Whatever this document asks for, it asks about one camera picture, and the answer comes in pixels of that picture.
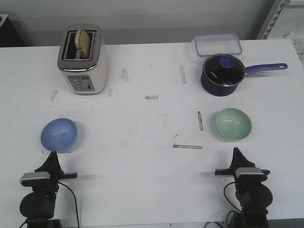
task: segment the bowl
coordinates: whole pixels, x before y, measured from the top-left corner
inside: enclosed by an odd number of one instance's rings
[[[252,128],[249,117],[236,108],[221,110],[216,117],[216,126],[224,138],[233,141],[247,137]]]
[[[49,122],[41,132],[41,144],[49,151],[68,151],[76,142],[77,127],[73,121],[59,118]]]

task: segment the lid knob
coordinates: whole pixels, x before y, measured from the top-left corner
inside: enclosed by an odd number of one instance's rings
[[[236,64],[236,61],[229,56],[223,56],[219,59],[219,64],[222,68],[232,68]]]

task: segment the white table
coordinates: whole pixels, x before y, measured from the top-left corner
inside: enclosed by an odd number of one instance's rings
[[[19,204],[31,188],[21,186],[20,177],[47,158],[40,133],[59,117],[79,129],[71,153],[59,154],[59,162],[65,172],[78,173],[64,183],[75,191],[83,227],[224,220],[231,207],[222,191],[233,178],[213,173],[228,168],[234,146],[271,171],[264,182],[274,196],[267,218],[303,218],[302,65],[289,40],[241,46],[245,66],[285,62],[289,68],[256,73],[233,94],[216,97],[200,84],[203,59],[191,43],[112,45],[104,90],[85,96],[73,94],[58,70],[59,47],[1,48],[1,225],[24,221]],[[251,118],[244,140],[229,142],[217,132],[215,115],[226,107]],[[234,191],[231,186],[228,196],[239,205]],[[54,218],[76,225],[73,197],[64,187]]]

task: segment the blue handle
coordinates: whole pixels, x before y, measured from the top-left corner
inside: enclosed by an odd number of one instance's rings
[[[263,64],[263,65],[255,65],[246,67],[247,75],[254,74],[259,71],[264,70],[286,70],[288,65],[286,63],[276,63],[276,64]]]

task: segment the black cable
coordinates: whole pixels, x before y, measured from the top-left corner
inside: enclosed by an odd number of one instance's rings
[[[229,217],[229,215],[231,214],[231,212],[238,213],[238,212],[237,212],[237,211],[235,211],[235,210],[231,210],[230,212],[228,212],[228,214],[227,214],[227,218],[226,218],[226,228],[228,228],[228,217]]]
[[[61,183],[61,182],[58,182],[58,184],[61,184],[61,185],[65,186],[65,187],[66,187],[67,189],[69,189],[69,190],[71,191],[71,193],[73,194],[74,200],[75,200],[75,207],[76,207],[77,224],[78,224],[78,228],[80,228],[76,196],[75,196],[74,192],[73,192],[67,185],[65,185],[65,184],[63,184],[63,183]]]
[[[212,223],[212,222],[207,222],[207,223],[205,223],[205,225],[203,226],[203,228],[206,228],[207,225],[210,224],[210,223]]]
[[[215,224],[217,224],[220,228],[225,228],[224,226],[222,226],[219,222],[214,222]]]
[[[20,226],[19,228],[23,227],[23,226],[24,226],[24,224],[26,224],[26,221],[25,221],[24,223],[22,223],[22,224],[21,224],[21,226]]]
[[[221,226],[218,222],[207,222],[207,223],[205,223],[205,225],[203,226],[203,228],[206,228],[207,225],[210,224],[210,223],[214,223],[214,224],[216,224],[217,226],[219,226],[221,228],[225,228],[225,227]]]
[[[231,206],[233,206],[233,207],[234,207],[236,210],[238,210],[239,212],[242,212],[240,209],[238,209],[236,206],[234,206],[234,205],[228,200],[228,198],[227,198],[227,196],[226,196],[226,188],[227,188],[229,185],[234,184],[234,183],[235,183],[235,181],[234,181],[234,182],[231,182],[231,183],[229,183],[229,184],[227,184],[227,185],[224,187],[224,196],[225,196],[226,200],[228,201],[228,203],[230,203]]]

